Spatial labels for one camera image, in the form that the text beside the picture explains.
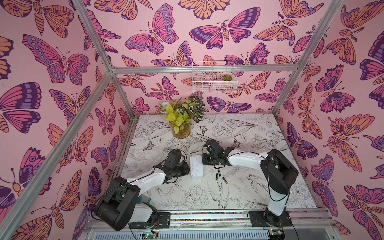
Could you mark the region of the white digital alarm clock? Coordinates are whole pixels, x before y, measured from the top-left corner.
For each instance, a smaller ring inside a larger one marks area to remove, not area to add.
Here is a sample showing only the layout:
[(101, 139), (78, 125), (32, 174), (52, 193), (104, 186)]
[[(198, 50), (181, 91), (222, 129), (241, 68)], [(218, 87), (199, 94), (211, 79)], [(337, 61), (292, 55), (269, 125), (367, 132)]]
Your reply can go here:
[(202, 156), (192, 155), (190, 157), (190, 175), (192, 178), (202, 178), (204, 176)]

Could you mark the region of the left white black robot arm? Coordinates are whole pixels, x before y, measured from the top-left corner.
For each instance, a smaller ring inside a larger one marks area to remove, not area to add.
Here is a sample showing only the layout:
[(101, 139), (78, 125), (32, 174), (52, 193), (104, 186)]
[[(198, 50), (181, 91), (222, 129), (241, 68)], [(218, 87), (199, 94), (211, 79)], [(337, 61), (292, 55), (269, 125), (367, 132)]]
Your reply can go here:
[(160, 221), (158, 210), (143, 194), (152, 188), (176, 182), (190, 173), (187, 155), (178, 149), (169, 149), (168, 155), (151, 170), (130, 179), (118, 176), (97, 200), (91, 212), (93, 217), (120, 231), (127, 225), (155, 227)]

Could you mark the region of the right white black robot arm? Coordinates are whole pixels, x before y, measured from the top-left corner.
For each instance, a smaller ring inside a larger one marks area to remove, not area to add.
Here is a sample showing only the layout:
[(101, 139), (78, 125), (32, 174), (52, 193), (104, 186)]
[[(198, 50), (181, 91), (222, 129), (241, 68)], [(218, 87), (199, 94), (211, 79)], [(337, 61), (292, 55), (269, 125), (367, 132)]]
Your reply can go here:
[(283, 224), (291, 187), (299, 175), (297, 168), (278, 150), (267, 153), (223, 149), (216, 140), (208, 140), (202, 147), (203, 165), (215, 168), (241, 166), (262, 171), (268, 184), (270, 200), (263, 213), (269, 226)]

